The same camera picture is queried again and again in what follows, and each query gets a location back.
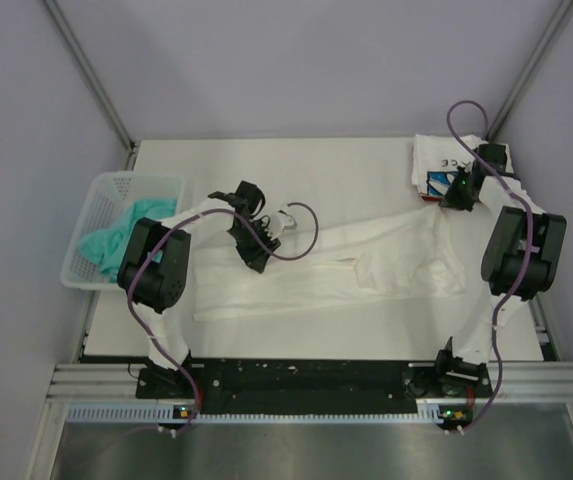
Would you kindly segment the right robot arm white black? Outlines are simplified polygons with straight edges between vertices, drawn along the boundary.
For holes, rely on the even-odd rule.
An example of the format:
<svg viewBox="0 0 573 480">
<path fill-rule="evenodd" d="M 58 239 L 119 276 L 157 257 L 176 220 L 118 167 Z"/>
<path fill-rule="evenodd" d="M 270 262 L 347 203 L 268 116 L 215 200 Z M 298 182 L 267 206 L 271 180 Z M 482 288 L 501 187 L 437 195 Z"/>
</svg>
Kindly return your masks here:
<svg viewBox="0 0 573 480">
<path fill-rule="evenodd" d="M 471 165 L 460 167 L 439 205 L 487 210 L 493 229 L 482 255 L 485 287 L 460 331 L 451 338 L 456 357 L 481 364 L 496 357 L 499 332 L 536 294 L 550 289 L 558 268 L 567 221 L 535 205 L 507 170 L 507 147 L 482 144 Z"/>
</svg>

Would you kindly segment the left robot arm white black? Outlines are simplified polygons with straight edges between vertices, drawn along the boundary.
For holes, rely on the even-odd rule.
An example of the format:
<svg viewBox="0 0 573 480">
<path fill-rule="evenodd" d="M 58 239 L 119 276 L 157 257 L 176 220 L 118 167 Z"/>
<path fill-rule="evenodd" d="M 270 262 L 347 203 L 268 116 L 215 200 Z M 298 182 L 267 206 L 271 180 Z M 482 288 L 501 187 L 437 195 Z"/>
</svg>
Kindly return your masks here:
<svg viewBox="0 0 573 480">
<path fill-rule="evenodd" d="M 127 294 L 127 307 L 148 337 L 149 359 L 162 367 L 158 384 L 171 396 L 192 387 L 193 374 L 182 366 L 189 347 L 180 316 L 193 310 L 194 252 L 221 233 L 234 240 L 233 258 L 244 273 L 261 274 L 285 230 L 296 226 L 285 207 L 263 215 L 263 192 L 243 181 L 233 193 L 213 192 L 191 210 L 135 223 L 122 259 L 117 284 Z"/>
</svg>

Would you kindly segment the white floral print t-shirt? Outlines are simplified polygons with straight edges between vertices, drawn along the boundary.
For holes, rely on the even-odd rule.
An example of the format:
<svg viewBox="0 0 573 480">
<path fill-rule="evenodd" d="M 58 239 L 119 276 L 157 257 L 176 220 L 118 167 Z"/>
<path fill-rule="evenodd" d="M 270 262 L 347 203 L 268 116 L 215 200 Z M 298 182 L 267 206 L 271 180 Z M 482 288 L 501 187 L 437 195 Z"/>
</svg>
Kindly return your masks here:
<svg viewBox="0 0 573 480">
<path fill-rule="evenodd" d="M 230 247 L 194 253 L 195 314 L 200 322 L 340 308 L 380 300 L 449 297 L 466 286 L 449 222 L 436 206 L 320 232 L 311 253 L 300 233 L 283 239 L 264 272 Z"/>
</svg>

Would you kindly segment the teal t-shirt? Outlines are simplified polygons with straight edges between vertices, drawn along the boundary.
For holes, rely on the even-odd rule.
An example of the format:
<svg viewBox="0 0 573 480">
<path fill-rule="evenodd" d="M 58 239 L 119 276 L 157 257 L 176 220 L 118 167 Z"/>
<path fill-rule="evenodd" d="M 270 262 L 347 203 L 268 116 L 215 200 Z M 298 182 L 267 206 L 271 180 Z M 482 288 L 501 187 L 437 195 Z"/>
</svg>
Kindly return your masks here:
<svg viewBox="0 0 573 480">
<path fill-rule="evenodd" d="M 137 200 L 110 226 L 83 235 L 77 242 L 77 250 L 99 269 L 102 277 L 115 283 L 135 224 L 142 218 L 161 220 L 171 217 L 176 206 L 177 199 L 173 197 Z"/>
</svg>

